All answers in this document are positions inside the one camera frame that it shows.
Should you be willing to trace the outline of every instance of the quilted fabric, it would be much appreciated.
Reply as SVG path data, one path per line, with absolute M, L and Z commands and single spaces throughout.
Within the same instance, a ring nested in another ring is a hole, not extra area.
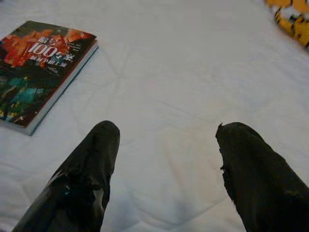
M 32 137 L 0 128 L 0 229 L 10 231 L 102 120 L 121 130 L 104 232 L 244 232 L 223 186 L 217 126 L 255 128 L 309 184 L 309 56 L 249 0 L 0 0 L 85 30 L 100 49 Z

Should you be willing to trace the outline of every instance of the bed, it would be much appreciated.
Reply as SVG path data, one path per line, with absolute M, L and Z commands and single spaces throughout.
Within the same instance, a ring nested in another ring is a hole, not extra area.
M 104 232 L 244 232 L 222 179 L 218 125 L 257 130 L 309 185 L 309 54 L 255 0 L 0 0 L 100 49 L 33 136 L 0 128 L 0 230 L 11 231 L 91 128 L 121 143 Z

